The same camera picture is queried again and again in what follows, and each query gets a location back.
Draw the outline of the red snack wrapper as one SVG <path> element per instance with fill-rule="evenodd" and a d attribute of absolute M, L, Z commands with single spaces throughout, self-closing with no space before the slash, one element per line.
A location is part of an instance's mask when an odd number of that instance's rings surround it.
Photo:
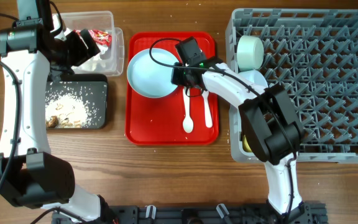
<path fill-rule="evenodd" d="M 89 30 L 93 40 L 98 46 L 110 47 L 112 43 L 112 35 L 106 31 L 97 29 Z"/>

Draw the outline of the white tissue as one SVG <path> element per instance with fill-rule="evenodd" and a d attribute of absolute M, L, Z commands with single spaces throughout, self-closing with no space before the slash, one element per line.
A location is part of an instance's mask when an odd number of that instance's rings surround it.
<path fill-rule="evenodd" d="M 102 59 L 100 54 L 90 58 L 80 66 L 72 66 L 75 73 L 108 73 L 116 69 L 116 64 L 111 59 Z"/>

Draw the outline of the light blue plate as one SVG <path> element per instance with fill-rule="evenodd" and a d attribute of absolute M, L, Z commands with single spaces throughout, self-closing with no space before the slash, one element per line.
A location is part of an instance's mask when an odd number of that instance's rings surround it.
<path fill-rule="evenodd" d="M 138 94 L 147 98 L 162 98 L 173 93 L 173 68 L 165 67 L 150 58 L 150 49 L 135 54 L 127 67 L 127 81 Z"/>

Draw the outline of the white plastic fork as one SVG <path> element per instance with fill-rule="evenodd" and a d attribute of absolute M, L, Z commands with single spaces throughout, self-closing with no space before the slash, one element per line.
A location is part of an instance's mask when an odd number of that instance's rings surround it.
<path fill-rule="evenodd" d="M 211 116 L 211 111 L 210 111 L 209 101 L 208 101 L 209 92 L 208 91 L 203 91 L 201 96 L 203 97 L 203 102 L 204 102 L 205 125 L 206 125 L 207 128 L 212 128 L 213 127 L 213 119 L 212 119 L 212 116 Z"/>

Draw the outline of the white plastic spoon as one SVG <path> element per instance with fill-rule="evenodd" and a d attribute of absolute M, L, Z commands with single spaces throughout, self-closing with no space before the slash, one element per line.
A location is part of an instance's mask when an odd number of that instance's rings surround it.
<path fill-rule="evenodd" d="M 183 129 L 186 133 L 191 133 L 194 127 L 193 120 L 190 116 L 190 97 L 186 94 L 187 88 L 183 89 L 183 103 L 185 107 L 185 118 L 183 120 Z"/>

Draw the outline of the white rice pile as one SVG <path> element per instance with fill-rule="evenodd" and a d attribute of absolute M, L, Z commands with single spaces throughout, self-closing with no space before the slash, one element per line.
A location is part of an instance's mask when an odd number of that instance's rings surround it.
<path fill-rule="evenodd" d="M 51 116 L 57 116 L 59 124 L 48 129 L 85 128 L 90 122 L 90 112 L 82 97 L 71 94 L 58 96 L 45 105 L 45 124 Z"/>

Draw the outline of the small blue bowl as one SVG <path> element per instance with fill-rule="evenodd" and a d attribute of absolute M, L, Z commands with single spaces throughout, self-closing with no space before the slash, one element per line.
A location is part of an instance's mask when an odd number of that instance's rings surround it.
<path fill-rule="evenodd" d="M 246 78 L 248 81 L 255 83 L 256 85 L 261 85 L 264 87 L 269 86 L 269 84 L 267 83 L 264 76 L 257 70 L 249 70 L 246 72 L 239 72 L 238 75 Z"/>

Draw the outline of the pale green bowl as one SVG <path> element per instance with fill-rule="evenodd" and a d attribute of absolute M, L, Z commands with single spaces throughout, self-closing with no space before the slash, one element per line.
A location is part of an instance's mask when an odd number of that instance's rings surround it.
<path fill-rule="evenodd" d="M 237 45 L 240 71 L 257 70 L 264 61 L 264 46 L 258 37 L 243 35 Z"/>

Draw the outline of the brown food scrap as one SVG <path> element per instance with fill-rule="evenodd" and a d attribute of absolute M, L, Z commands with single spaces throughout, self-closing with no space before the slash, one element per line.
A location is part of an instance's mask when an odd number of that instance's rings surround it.
<path fill-rule="evenodd" d="M 55 128 L 58 124 L 59 121 L 57 116 L 51 116 L 48 120 L 46 120 L 46 128 Z"/>

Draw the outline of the yellow plastic cup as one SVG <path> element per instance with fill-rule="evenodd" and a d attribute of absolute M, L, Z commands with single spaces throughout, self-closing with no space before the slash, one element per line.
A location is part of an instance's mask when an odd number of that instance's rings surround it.
<path fill-rule="evenodd" d="M 245 152 L 252 152 L 245 134 L 242 136 L 242 148 Z"/>

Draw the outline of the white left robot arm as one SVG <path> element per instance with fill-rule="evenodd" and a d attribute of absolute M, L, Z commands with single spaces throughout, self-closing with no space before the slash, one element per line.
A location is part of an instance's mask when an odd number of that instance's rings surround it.
<path fill-rule="evenodd" d="M 45 124 L 48 79 L 72 74 L 99 53 L 87 30 L 64 34 L 51 1 L 18 1 L 12 26 L 0 30 L 4 118 L 0 138 L 0 197 L 13 207 L 57 212 L 76 223 L 118 223 L 100 195 L 75 183 L 69 162 L 50 152 Z"/>

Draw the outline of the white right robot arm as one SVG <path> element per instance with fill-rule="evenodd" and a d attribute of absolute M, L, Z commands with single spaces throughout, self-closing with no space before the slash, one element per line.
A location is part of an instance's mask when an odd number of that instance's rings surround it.
<path fill-rule="evenodd" d="M 199 88 L 237 107 L 241 133 L 252 153 L 262 161 L 268 178 L 268 203 L 282 223 L 295 219 L 301 205 L 296 159 L 304 129 L 287 91 L 279 84 L 257 85 L 231 70 L 217 57 L 207 58 L 194 37 L 175 46 L 172 83 Z"/>

